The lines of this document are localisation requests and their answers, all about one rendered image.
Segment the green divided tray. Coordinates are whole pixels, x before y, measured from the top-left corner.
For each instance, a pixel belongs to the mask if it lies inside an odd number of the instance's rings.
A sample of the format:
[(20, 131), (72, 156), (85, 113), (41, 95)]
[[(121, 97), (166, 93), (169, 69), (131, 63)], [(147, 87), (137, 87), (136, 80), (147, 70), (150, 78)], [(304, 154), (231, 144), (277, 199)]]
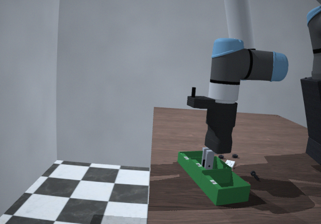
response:
[(203, 151), (178, 152), (178, 163), (215, 206), (248, 201), (251, 185), (217, 156), (213, 169), (206, 170), (201, 165), (202, 155)]

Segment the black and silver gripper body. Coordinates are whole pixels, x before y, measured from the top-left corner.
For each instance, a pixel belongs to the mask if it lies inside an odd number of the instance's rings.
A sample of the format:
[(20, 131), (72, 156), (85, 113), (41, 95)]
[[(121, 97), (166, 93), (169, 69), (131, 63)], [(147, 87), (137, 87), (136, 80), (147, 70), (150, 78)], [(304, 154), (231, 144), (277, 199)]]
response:
[(231, 153), (232, 131), (235, 127), (239, 85), (210, 83), (209, 96), (188, 96), (187, 105), (207, 109), (205, 146), (217, 154)]

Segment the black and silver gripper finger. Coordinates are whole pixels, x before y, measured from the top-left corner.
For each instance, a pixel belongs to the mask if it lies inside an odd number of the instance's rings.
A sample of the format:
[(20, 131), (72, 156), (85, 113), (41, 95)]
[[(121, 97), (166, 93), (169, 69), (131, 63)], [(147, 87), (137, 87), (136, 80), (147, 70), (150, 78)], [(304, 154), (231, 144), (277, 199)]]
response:
[(214, 154), (217, 153), (213, 152), (212, 150), (206, 150), (206, 158), (204, 164), (204, 168), (206, 170), (213, 169)]
[(206, 158), (206, 150), (211, 150), (211, 149), (209, 149), (208, 147), (203, 147), (202, 150), (203, 150), (203, 155), (202, 155), (202, 164), (201, 165), (204, 167), (204, 162), (205, 162), (205, 158)]

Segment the white domino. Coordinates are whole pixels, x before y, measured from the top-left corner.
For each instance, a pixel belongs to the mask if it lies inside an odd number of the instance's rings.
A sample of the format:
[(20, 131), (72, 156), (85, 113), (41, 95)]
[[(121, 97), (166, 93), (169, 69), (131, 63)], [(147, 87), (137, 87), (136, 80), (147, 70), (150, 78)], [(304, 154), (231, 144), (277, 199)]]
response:
[(233, 166), (234, 166), (234, 164), (235, 164), (235, 161), (227, 160), (227, 161), (226, 161), (226, 164), (233, 168)]

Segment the black bolt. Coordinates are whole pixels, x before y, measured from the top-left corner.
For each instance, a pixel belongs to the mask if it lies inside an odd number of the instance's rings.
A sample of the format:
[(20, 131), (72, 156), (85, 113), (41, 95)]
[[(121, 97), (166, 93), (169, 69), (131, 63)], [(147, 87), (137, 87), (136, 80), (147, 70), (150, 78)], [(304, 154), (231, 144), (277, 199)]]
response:
[(250, 174), (256, 178), (256, 180), (259, 180), (258, 176), (256, 175), (255, 171), (251, 171)]

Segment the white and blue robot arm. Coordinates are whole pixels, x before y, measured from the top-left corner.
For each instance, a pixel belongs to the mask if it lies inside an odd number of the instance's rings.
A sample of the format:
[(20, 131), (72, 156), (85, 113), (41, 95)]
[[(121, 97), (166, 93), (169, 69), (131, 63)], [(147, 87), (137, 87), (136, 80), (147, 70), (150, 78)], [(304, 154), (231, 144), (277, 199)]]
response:
[[(215, 40), (211, 83), (240, 85), (240, 80), (282, 81), (288, 59), (282, 53), (255, 50), (249, 0), (224, 0), (229, 38)], [(312, 79), (321, 79), (321, 6), (307, 14), (312, 50)]]

